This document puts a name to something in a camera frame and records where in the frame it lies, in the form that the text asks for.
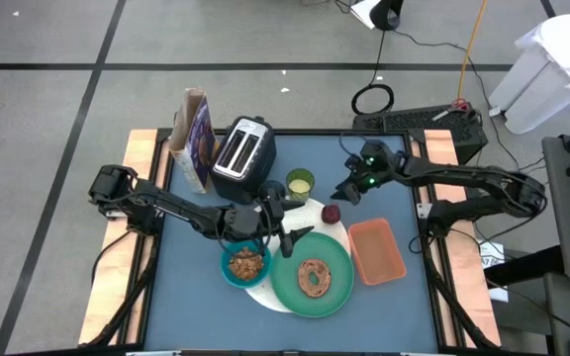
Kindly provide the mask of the teal plastic bowl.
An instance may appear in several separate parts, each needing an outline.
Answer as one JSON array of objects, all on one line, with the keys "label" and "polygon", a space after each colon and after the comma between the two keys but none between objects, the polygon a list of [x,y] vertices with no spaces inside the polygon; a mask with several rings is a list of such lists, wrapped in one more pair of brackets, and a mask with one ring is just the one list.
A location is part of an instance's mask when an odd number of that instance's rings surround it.
[{"label": "teal plastic bowl", "polygon": [[[263,257],[264,267],[259,273],[259,275],[250,281],[243,281],[235,277],[229,270],[228,264],[230,259],[237,254],[243,247],[248,247],[250,250],[253,250],[259,253]],[[233,286],[241,288],[241,289],[249,289],[252,287],[258,286],[261,282],[263,282],[266,277],[268,276],[272,265],[272,254],[269,249],[263,245],[261,247],[257,247],[251,241],[244,241],[244,242],[236,242],[236,243],[229,243],[225,245],[225,250],[222,253],[220,258],[220,267],[224,278]]]}]

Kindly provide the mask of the orange plastic tray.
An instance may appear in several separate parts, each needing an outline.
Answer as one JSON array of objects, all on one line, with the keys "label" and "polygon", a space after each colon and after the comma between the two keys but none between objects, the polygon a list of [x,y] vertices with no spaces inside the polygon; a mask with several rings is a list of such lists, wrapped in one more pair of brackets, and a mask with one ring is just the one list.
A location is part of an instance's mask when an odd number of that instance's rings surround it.
[{"label": "orange plastic tray", "polygon": [[387,220],[355,223],[348,229],[348,238],[363,284],[379,285],[407,275],[402,254]]}]

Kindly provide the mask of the brown cereal flakes heap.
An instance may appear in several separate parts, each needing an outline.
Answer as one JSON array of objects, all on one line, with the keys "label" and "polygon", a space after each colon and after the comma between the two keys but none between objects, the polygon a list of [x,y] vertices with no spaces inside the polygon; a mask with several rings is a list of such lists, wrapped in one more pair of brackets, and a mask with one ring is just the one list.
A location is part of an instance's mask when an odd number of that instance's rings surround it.
[{"label": "brown cereal flakes heap", "polygon": [[264,267],[263,257],[248,247],[243,247],[229,261],[230,272],[243,281],[255,279]]}]

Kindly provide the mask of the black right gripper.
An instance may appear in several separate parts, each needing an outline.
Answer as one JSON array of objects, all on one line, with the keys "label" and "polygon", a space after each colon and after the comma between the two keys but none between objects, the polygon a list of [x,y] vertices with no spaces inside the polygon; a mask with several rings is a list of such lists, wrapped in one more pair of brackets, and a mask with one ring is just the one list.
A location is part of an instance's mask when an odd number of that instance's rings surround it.
[{"label": "black right gripper", "polygon": [[361,201],[360,192],[398,180],[403,160],[403,151],[392,151],[379,139],[366,141],[358,155],[351,155],[347,159],[345,166],[350,173],[347,179],[335,187],[332,198],[358,205]]}]

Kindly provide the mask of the white printed paper sheet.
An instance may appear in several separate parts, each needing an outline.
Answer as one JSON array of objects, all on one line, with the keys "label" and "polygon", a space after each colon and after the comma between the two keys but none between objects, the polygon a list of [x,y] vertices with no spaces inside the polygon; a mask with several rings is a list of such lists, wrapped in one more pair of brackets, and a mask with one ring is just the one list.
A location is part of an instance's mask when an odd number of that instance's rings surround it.
[{"label": "white printed paper sheet", "polygon": [[[482,268],[484,270],[507,261],[504,246],[500,243],[488,242],[487,240],[479,241],[479,253]],[[507,303],[509,294],[506,289],[492,288],[489,290],[490,299],[496,302]]]}]

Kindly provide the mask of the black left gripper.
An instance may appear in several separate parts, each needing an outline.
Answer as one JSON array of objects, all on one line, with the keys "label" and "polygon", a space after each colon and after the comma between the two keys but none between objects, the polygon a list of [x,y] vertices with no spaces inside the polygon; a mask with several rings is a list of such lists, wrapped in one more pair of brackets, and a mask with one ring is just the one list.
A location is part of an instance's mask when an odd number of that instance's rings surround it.
[{"label": "black left gripper", "polygon": [[232,207],[224,214],[222,238],[228,242],[251,241],[257,253],[263,255],[273,236],[281,239],[281,254],[289,258],[294,245],[314,228],[306,226],[285,232],[282,221],[285,212],[302,208],[305,202],[268,195],[257,202],[259,210],[251,207]]}]

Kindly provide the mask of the black perforated computer case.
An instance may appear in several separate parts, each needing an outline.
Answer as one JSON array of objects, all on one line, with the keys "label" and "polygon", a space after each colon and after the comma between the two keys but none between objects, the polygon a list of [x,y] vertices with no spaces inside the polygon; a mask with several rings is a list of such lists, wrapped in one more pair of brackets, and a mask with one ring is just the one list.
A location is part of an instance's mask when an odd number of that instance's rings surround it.
[{"label": "black perforated computer case", "polygon": [[402,111],[359,115],[353,119],[352,128],[357,131],[380,133],[407,131],[418,133],[425,130],[450,131],[457,160],[467,163],[489,142],[481,122],[480,112],[452,112],[442,119],[433,118],[441,114],[446,106],[433,106]]}]

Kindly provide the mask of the green glass cup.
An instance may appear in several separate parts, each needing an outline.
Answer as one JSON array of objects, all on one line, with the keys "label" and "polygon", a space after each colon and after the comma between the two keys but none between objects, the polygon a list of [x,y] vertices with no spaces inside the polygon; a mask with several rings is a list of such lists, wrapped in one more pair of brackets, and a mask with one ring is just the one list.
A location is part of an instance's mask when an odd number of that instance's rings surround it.
[{"label": "green glass cup", "polygon": [[315,177],[305,168],[295,168],[287,174],[286,183],[290,199],[305,202],[315,186]]}]

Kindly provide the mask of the red-handled scissors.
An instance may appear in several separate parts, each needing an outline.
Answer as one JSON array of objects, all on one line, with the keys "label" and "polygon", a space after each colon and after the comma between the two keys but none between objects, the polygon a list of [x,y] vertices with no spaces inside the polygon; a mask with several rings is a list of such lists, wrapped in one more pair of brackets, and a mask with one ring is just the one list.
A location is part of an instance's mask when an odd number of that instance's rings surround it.
[{"label": "red-handled scissors", "polygon": [[442,112],[437,114],[436,116],[432,117],[431,120],[436,122],[443,117],[452,114],[452,113],[468,113],[470,111],[470,104],[462,98],[457,98],[451,102],[451,104]]}]

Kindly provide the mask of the purple cereal box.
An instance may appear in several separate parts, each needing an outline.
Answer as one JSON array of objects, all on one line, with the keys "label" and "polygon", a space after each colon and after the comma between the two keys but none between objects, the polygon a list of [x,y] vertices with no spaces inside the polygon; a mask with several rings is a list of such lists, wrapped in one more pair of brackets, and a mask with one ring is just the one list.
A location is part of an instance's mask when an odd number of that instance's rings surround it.
[{"label": "purple cereal box", "polygon": [[174,115],[169,150],[193,192],[205,194],[208,191],[212,163],[218,148],[206,92],[187,88],[183,102]]}]

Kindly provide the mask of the green plastic plate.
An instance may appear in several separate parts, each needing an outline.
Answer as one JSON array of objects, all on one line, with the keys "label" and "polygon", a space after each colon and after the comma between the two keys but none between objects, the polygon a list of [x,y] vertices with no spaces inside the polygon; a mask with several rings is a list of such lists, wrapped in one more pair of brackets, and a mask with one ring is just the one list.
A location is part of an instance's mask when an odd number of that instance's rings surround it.
[{"label": "green plastic plate", "polygon": [[[298,267],[307,259],[321,259],[331,269],[331,286],[319,298],[307,297],[298,285]],[[277,249],[272,257],[270,280],[277,298],[293,313],[324,317],[340,309],[350,297],[354,270],[350,256],[339,242],[325,234],[309,232],[295,244],[291,257],[284,258],[281,249]]]}]

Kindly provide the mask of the black toaster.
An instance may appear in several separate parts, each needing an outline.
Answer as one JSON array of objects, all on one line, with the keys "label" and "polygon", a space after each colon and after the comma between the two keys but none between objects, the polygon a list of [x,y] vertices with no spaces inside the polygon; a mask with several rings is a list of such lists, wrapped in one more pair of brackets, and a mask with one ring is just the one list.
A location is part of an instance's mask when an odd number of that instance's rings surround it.
[{"label": "black toaster", "polygon": [[251,204],[267,180],[275,158],[273,127],[262,117],[237,117],[211,167],[217,194],[237,204]]}]

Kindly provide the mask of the white round woven placemat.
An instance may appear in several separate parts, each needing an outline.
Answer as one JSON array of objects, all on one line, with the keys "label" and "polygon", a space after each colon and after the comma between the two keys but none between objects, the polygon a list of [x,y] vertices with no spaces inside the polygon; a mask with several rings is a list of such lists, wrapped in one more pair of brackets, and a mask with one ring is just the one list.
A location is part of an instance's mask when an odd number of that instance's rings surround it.
[{"label": "white round woven placemat", "polygon": [[[322,221],[322,209],[325,205],[319,201],[309,198],[302,208],[297,208],[285,213],[282,221],[286,231],[299,229],[308,225],[314,227],[313,232],[318,232],[330,236],[340,243],[347,255],[350,256],[350,245],[347,230],[341,222],[333,224]],[[246,289],[246,292],[260,305],[275,312],[292,313],[277,298],[270,277],[267,276],[257,286]]]}]

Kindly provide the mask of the wooden side board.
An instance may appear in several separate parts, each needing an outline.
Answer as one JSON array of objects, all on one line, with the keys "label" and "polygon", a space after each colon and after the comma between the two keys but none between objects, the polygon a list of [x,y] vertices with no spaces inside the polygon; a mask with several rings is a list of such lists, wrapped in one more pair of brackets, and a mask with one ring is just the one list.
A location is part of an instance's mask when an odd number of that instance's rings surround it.
[{"label": "wooden side board", "polygon": [[[136,170],[141,178],[161,184],[165,161],[156,153],[166,147],[157,140],[158,130],[132,130],[129,135],[123,164]],[[107,222],[102,247],[106,252],[100,258],[92,283],[78,343],[92,341],[119,308],[142,273],[152,244],[150,237],[139,237],[127,232],[127,220],[117,218]]]},{"label": "wooden side board", "polygon": [[[453,139],[450,131],[426,130],[425,147],[420,148],[427,158],[439,164],[458,164]],[[435,184],[434,196],[438,199],[456,203],[466,200],[464,188],[458,186]],[[430,246],[434,265],[441,274],[449,271],[451,277],[444,277],[451,283],[455,297],[472,321],[493,343],[501,346],[501,339],[494,317],[494,311],[487,288],[480,256],[480,247],[475,243],[476,233],[472,222],[456,222],[447,238],[441,243],[433,242]],[[445,346],[462,346],[475,348],[469,335],[461,330],[454,330],[453,314],[450,307],[438,294],[442,316]]]}]

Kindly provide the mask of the brown bagel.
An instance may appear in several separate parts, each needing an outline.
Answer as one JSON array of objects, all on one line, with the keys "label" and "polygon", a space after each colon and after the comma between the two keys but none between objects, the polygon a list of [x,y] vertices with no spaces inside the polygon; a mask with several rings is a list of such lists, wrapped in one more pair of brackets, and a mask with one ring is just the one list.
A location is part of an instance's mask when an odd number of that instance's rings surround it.
[{"label": "brown bagel", "polygon": [[321,259],[304,260],[297,271],[300,290],[310,298],[323,296],[332,283],[332,273],[328,264]]}]

